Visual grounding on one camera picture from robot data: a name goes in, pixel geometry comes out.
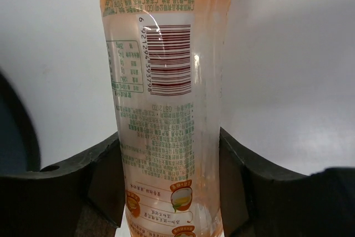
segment plastic bottle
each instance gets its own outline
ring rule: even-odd
[[[230,0],[100,0],[132,236],[221,236]]]

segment white wall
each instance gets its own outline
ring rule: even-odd
[[[99,0],[0,3],[0,68],[43,166],[115,132]],[[355,165],[354,14],[355,0],[232,0],[222,126],[299,172]]]
[[[355,0],[232,0],[223,124],[309,174],[355,166]]]
[[[22,97],[42,165],[116,131],[99,0],[1,0],[0,68]]]

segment black object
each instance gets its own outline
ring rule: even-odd
[[[0,236],[114,236],[124,201],[116,133],[41,172],[0,177]]]
[[[355,236],[355,169],[307,177],[260,157],[223,129],[220,137],[226,236]],[[0,188],[0,236],[112,237],[125,199],[118,136],[40,173],[0,177]]]
[[[39,146],[25,107],[0,72],[0,175],[39,171]]]
[[[238,143],[220,140],[221,212],[226,236],[355,236],[355,169],[309,177]]]

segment red barcode lines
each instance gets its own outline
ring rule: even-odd
[[[191,25],[145,26],[152,95],[191,92]]]

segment orange fruit illustration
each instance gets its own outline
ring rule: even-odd
[[[140,215],[139,203],[130,196],[127,196],[126,203],[127,203],[128,210],[131,212],[132,216],[138,218]]]
[[[189,209],[192,202],[192,189],[191,187],[184,187],[174,191],[171,194],[171,203],[175,212],[186,211]]]

